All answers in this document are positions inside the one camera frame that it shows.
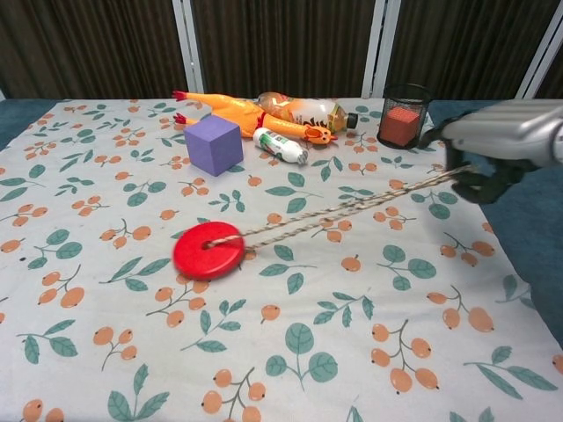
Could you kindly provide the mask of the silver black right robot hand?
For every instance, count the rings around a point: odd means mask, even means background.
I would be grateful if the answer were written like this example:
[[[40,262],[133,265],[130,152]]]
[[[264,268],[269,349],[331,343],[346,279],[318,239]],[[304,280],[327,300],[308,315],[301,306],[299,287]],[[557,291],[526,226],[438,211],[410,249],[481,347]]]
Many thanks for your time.
[[[425,149],[434,141],[445,145],[445,169],[469,164],[469,154],[484,157],[490,175],[460,171],[453,190],[476,204],[496,202],[527,172],[562,164],[562,101],[510,99],[444,120],[419,140]]]

